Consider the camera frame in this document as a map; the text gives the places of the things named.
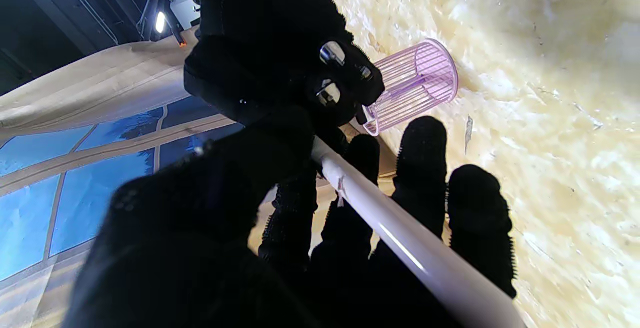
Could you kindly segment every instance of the blue window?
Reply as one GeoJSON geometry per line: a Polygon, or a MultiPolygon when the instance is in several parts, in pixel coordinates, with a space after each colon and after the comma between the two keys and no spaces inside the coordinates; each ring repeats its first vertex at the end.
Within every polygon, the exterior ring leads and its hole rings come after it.
{"type": "Polygon", "coordinates": [[[123,183],[153,171],[153,148],[68,171],[55,217],[50,255],[96,236],[112,193],[123,183]]]}
{"type": "Polygon", "coordinates": [[[193,152],[195,147],[201,147],[204,142],[210,139],[215,141],[227,137],[242,130],[243,127],[240,123],[233,123],[229,126],[215,128],[201,134],[165,143],[160,146],[160,168],[169,166],[169,164],[183,158],[186,154],[193,152]]]}
{"type": "Polygon", "coordinates": [[[42,260],[59,178],[0,197],[0,280],[42,260]]]}
{"type": "Polygon", "coordinates": [[[158,108],[119,119],[118,121],[101,123],[96,126],[95,130],[80,144],[77,150],[88,150],[89,148],[125,141],[155,132],[158,119],[162,117],[162,113],[162,108],[158,108]]]}
{"type": "Polygon", "coordinates": [[[195,119],[213,116],[218,113],[218,110],[203,101],[201,98],[189,96],[167,105],[167,116],[162,121],[162,128],[180,125],[182,123],[194,121],[195,119]]]}
{"type": "Polygon", "coordinates": [[[0,176],[66,155],[91,127],[14,137],[0,150],[0,176]]]}

